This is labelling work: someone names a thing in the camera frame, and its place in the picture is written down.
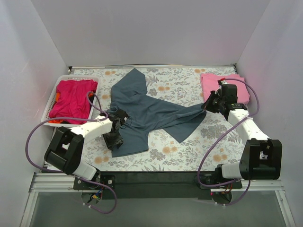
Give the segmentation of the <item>blue-grey t-shirt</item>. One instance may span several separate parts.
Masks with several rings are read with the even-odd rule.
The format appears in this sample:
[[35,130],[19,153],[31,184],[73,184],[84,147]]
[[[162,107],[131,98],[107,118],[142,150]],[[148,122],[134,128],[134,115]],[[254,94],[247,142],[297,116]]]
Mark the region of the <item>blue-grey t-shirt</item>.
[[163,129],[177,142],[188,138],[206,117],[200,104],[184,107],[147,95],[145,75],[131,70],[111,88],[108,113],[121,109],[130,119],[120,129],[123,144],[112,148],[112,157],[123,157],[149,149],[148,134]]

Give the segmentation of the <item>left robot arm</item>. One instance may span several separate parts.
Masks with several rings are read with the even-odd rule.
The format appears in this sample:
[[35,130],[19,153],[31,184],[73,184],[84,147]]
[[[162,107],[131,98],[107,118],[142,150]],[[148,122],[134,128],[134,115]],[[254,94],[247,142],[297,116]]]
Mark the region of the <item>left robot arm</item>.
[[82,161],[83,147],[102,135],[108,149],[119,148],[123,144],[119,129],[127,119],[128,114],[118,109],[113,113],[100,114],[94,122],[58,128],[45,153],[45,161],[67,175],[84,178],[84,183],[90,189],[98,188],[101,178],[96,174],[95,167]]

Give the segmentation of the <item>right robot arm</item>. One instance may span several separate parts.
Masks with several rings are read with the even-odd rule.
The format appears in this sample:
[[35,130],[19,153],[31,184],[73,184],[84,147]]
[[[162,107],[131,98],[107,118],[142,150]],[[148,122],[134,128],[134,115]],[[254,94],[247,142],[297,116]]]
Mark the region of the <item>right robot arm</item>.
[[280,177],[282,143],[263,133],[247,107],[238,103],[236,85],[222,84],[218,90],[211,91],[202,108],[222,114],[232,125],[229,132],[236,130],[244,144],[238,163],[219,164],[213,172],[198,175],[205,187],[225,188],[235,180],[277,180]]

